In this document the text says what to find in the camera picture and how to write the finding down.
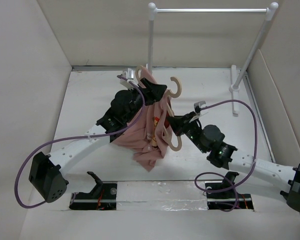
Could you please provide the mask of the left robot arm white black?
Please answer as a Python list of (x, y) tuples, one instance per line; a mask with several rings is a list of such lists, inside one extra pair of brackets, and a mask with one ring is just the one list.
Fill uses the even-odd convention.
[(109, 109), (84, 135), (69, 137), (70, 143), (59, 150), (33, 156), (29, 181), (46, 203), (58, 200), (69, 182), (65, 175), (89, 154), (110, 144), (137, 123), (147, 106), (159, 102), (167, 90), (164, 84), (142, 78), (141, 84), (127, 80), (127, 88), (118, 91)]

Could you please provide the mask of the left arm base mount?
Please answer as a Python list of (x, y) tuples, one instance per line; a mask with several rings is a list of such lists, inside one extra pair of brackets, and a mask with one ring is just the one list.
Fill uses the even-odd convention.
[(87, 174), (94, 179), (95, 185), (90, 192), (71, 194), (69, 209), (74, 211), (114, 211), (117, 209), (118, 183), (102, 181), (94, 172)]

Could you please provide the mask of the pink t-shirt with pixel print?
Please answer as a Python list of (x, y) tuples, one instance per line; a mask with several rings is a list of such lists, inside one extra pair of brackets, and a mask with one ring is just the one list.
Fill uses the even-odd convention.
[(165, 92), (162, 99), (146, 106), (138, 121), (112, 143), (134, 151), (133, 160), (148, 172), (157, 160), (167, 153), (173, 130), (166, 120), (171, 97)]

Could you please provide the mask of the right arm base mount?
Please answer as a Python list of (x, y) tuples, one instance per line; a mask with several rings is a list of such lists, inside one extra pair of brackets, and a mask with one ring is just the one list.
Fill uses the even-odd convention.
[[(207, 190), (221, 190), (231, 187), (231, 184), (225, 180), (208, 180), (205, 182)], [(207, 198), (207, 207), (209, 210), (230, 210), (236, 202), (234, 190), (228, 190), (218, 193), (203, 193)], [(252, 196), (246, 193), (237, 193), (237, 204), (235, 210), (253, 210)]]

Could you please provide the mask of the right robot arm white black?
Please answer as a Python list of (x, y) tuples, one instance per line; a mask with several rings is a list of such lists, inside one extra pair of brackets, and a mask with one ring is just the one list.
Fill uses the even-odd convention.
[(202, 127), (193, 120), (194, 115), (169, 116), (167, 121), (176, 136), (186, 135), (212, 165), (272, 184), (278, 188), (277, 196), (300, 213), (300, 164), (294, 167), (256, 159), (225, 143), (225, 135), (216, 125)]

